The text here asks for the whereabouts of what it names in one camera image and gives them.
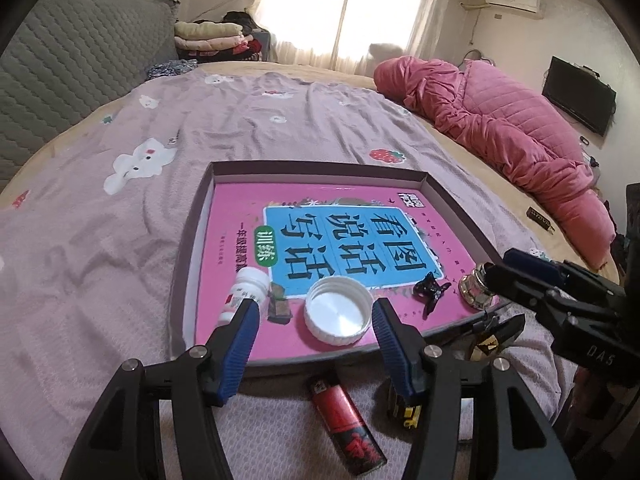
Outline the black hair claw clip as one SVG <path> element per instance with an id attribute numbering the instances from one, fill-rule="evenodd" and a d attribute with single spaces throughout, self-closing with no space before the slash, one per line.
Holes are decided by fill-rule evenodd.
<path id="1" fill-rule="evenodd" d="M 422 318 L 424 320 L 427 320 L 433 313 L 439 299 L 444 296 L 450 286 L 449 282 L 439 284 L 432 272 L 428 272 L 421 281 L 413 286 L 412 296 L 422 302 Z"/>

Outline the red black lighter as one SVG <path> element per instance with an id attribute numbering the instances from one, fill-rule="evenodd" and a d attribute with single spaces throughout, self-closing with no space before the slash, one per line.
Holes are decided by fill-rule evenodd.
<path id="1" fill-rule="evenodd" d="M 382 468 L 387 458 L 333 372 L 309 378 L 308 390 L 337 453 L 355 478 Z"/>

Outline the white plastic jar lid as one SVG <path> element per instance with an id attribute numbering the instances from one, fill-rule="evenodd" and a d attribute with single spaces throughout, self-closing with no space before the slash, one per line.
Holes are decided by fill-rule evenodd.
<path id="1" fill-rule="evenodd" d="M 359 282 L 329 276 L 308 290 L 303 306 L 304 322 L 318 341 L 346 347 L 356 344 L 369 330 L 373 303 L 371 293 Z"/>

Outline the white pill bottle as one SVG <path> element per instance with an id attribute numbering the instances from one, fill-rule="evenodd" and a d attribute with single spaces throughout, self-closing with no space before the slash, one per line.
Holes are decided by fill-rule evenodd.
<path id="1" fill-rule="evenodd" d="M 218 318 L 218 326 L 229 324 L 242 301 L 253 300 L 260 314 L 264 314 L 270 292 L 269 275 L 252 266 L 246 266 L 235 275 L 229 295 Z"/>

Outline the yellow black wristwatch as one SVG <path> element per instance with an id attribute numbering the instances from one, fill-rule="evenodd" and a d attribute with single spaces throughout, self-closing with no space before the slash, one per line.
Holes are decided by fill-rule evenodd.
<path id="1" fill-rule="evenodd" d="M 397 426 L 405 430 L 416 430 L 421 415 L 420 405 L 411 405 L 398 394 L 394 385 L 389 382 L 386 398 L 387 417 Z"/>

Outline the black gold lipstick tube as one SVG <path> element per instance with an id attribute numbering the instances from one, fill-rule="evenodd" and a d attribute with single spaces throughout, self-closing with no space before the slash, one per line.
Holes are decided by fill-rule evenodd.
<path id="1" fill-rule="evenodd" d="M 474 339 L 469 360 L 480 362 L 498 356 L 498 354 L 508 348 L 518 339 L 525 328 L 526 317 L 518 314 L 491 327 L 485 333 L 480 333 Z"/>

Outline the pink quilted comforter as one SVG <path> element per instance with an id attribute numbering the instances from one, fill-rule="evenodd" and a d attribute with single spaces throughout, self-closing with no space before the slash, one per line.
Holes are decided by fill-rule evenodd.
<path id="1" fill-rule="evenodd" d="M 373 80 L 387 99 L 533 196 L 593 269 L 606 263 L 613 222 L 573 128 L 541 94 L 483 61 L 459 68 L 438 58 L 391 58 Z"/>

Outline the pink blue book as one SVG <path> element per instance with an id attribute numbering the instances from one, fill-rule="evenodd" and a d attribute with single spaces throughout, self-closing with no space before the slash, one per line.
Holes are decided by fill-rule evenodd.
<path id="1" fill-rule="evenodd" d="M 424 334 L 480 316 L 461 299 L 458 281 L 488 260 L 488 249 L 427 182 L 416 188 L 227 182 L 213 186 L 205 205 L 198 301 L 184 322 L 192 344 L 209 337 L 246 266 L 266 272 L 272 292 L 250 354 L 254 366 L 333 351 L 311 335 L 303 317 L 306 293 L 329 276 L 352 278 L 374 298 L 388 298 Z M 428 272 L 451 286 L 424 320 L 412 290 Z"/>

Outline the dark shallow cardboard box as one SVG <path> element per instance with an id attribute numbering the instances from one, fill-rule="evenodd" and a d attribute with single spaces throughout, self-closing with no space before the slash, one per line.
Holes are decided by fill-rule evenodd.
<path id="1" fill-rule="evenodd" d="M 320 278 L 346 276 L 390 300 L 431 335 L 474 321 L 458 295 L 464 274 L 500 255 L 430 175 L 339 162 L 213 162 L 186 217 L 169 296 L 169 350 L 214 330 L 235 275 L 270 278 L 276 310 L 262 316 L 247 370 L 271 375 L 365 356 L 372 334 L 339 347 L 314 336 L 304 299 Z"/>

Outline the black flat television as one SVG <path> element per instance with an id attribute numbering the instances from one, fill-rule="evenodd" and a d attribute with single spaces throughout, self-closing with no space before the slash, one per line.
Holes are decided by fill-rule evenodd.
<path id="1" fill-rule="evenodd" d="M 593 133 L 605 136 L 616 111 L 616 92 L 600 79 L 552 56 L 542 95 Z"/>

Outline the lilac patterned bed sheet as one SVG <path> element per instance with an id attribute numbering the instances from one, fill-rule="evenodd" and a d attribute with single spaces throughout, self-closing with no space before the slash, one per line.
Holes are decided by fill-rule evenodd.
<path id="1" fill-rule="evenodd" d="M 56 479 L 122 361 L 168 358 L 169 292 L 211 162 L 370 164 L 431 174 L 499 252 L 540 241 L 422 122 L 378 92 L 202 70 L 142 84 L 27 179 L 1 211 L 1 428 Z"/>

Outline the white sheer curtain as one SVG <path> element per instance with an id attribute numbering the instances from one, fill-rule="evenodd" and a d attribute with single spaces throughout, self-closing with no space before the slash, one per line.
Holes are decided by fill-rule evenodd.
<path id="1" fill-rule="evenodd" d="M 428 58 L 448 0 L 255 0 L 280 64 L 369 75 L 384 56 Z"/>

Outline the stack of folded clothes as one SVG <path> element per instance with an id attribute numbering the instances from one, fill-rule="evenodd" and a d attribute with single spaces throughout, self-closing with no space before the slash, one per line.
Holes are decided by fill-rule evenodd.
<path id="1" fill-rule="evenodd" d="M 244 11 L 230 11 L 221 22 L 198 20 L 175 24 L 179 58 L 198 63 L 256 61 L 270 58 L 271 35 Z"/>

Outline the dark patterned cloth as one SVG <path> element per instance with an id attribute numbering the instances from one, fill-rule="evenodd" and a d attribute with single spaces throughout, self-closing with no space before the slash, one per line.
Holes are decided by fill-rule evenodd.
<path id="1" fill-rule="evenodd" d="M 170 60 L 148 68 L 145 79 L 151 80 L 160 77 L 180 76 L 190 73 L 191 70 L 195 70 L 197 67 L 198 62 L 195 60 Z"/>

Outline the grey quilted headboard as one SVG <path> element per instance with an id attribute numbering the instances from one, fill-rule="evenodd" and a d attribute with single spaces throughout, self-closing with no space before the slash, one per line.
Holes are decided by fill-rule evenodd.
<path id="1" fill-rule="evenodd" d="M 1 55 L 1 183 L 177 56 L 178 0 L 39 0 Z"/>

